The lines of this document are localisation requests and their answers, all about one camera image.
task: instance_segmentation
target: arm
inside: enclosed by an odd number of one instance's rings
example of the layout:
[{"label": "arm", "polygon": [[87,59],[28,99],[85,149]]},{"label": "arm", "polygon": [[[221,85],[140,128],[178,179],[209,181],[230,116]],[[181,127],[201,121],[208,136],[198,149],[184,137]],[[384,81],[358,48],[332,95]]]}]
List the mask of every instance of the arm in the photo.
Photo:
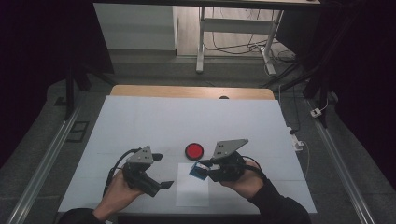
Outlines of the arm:
[{"label": "arm", "polygon": [[99,205],[94,209],[78,208],[67,211],[60,219],[59,224],[96,224],[105,223],[113,214],[127,207],[139,195],[140,189],[130,189],[119,170],[114,175],[111,184]]},{"label": "arm", "polygon": [[[252,161],[247,161],[247,165],[259,168]],[[308,213],[299,203],[280,195],[269,179],[263,180],[253,171],[245,170],[237,181],[220,184],[256,205],[263,221],[276,224],[311,223]]]}]

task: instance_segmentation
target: red round object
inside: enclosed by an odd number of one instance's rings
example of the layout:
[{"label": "red round object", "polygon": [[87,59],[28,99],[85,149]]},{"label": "red round object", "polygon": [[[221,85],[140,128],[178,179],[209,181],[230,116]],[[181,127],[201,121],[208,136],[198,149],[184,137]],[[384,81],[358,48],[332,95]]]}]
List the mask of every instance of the red round object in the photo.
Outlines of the red round object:
[{"label": "red round object", "polygon": [[186,156],[191,161],[198,161],[204,156],[204,148],[198,143],[191,143],[186,146]]}]

